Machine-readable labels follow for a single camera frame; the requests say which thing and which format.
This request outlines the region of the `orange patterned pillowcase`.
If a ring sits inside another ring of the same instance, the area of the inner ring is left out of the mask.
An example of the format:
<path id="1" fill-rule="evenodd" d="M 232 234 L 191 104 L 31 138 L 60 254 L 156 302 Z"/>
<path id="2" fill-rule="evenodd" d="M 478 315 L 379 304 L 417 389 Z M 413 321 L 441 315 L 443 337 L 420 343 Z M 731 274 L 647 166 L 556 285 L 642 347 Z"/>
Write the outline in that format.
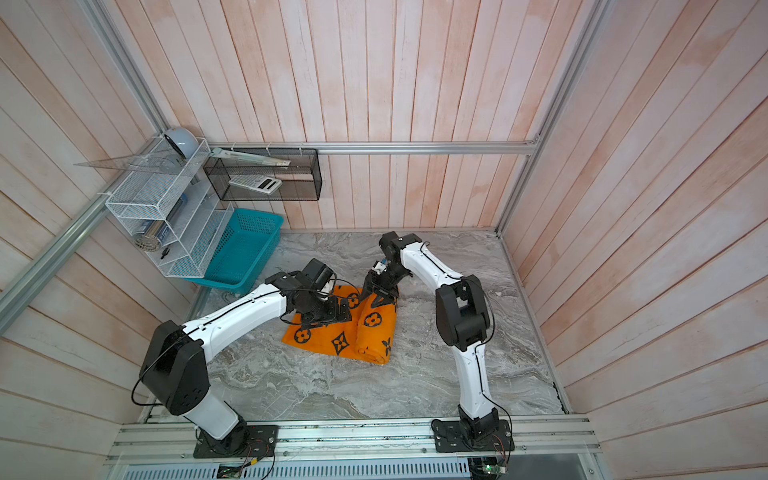
<path id="1" fill-rule="evenodd" d="M 295 326 L 289 326 L 282 342 L 285 345 L 327 356 L 342 357 L 373 364 L 385 365 L 390 361 L 397 323 L 397 305 L 380 304 L 372 294 L 359 301 L 359 289 L 336 286 L 334 293 L 349 301 L 351 320 L 313 329 L 301 329 L 294 316 Z"/>

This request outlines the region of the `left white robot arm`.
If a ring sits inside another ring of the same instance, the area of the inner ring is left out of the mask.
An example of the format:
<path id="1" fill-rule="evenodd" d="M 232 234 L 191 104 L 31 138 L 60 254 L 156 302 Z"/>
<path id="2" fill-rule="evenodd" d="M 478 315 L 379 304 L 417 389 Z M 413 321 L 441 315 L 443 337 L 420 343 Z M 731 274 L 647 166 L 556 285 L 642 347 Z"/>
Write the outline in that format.
<path id="1" fill-rule="evenodd" d="M 302 271 L 278 272 L 252 292 L 211 314 L 177 325 L 161 324 L 141 366 L 138 382 L 176 416 L 209 438 L 243 442 L 245 422 L 210 391 L 207 365 L 230 344 L 263 324 L 298 313 L 307 326 L 351 319 L 345 298 L 333 293 L 336 275 L 313 260 Z"/>

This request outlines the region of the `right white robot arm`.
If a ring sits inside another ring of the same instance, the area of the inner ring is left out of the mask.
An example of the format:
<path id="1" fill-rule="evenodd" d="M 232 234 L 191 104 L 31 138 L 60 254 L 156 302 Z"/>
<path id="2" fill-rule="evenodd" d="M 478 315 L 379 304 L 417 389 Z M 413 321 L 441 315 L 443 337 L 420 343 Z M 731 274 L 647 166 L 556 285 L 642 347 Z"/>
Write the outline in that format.
<path id="1" fill-rule="evenodd" d="M 498 407 L 489 393 L 485 368 L 491 314 L 481 281 L 449 267 L 415 234 L 388 232 L 379 246 L 384 259 L 369 270 L 360 300 L 369 300 L 373 308 L 393 305 L 401 280 L 421 280 L 434 293 L 437 331 L 454 355 L 460 417 L 469 422 L 496 419 Z"/>

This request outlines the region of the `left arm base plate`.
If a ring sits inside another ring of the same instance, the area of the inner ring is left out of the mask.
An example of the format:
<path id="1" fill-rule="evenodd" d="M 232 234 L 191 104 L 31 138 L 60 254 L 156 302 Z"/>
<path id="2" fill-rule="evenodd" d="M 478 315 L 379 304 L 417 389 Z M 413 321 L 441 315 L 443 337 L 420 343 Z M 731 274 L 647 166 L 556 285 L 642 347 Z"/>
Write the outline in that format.
<path id="1" fill-rule="evenodd" d="M 273 457 L 278 432 L 278 425 L 246 425 L 242 423 L 236 425 L 233 431 L 222 440 L 217 440 L 198 428 L 193 457 L 196 459 L 219 459 L 248 456 L 258 460 Z"/>

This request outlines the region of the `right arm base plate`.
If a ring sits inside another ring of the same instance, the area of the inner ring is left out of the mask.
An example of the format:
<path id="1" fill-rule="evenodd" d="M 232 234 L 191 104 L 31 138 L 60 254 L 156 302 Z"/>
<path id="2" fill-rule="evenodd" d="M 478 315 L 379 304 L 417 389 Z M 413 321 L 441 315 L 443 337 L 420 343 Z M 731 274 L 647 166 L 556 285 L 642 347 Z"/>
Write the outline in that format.
<path id="1" fill-rule="evenodd" d="M 465 420 L 433 419 L 430 424 L 435 449 L 439 453 L 493 452 L 510 453 L 515 450 L 512 432 L 507 420 L 484 425 L 475 431 Z"/>

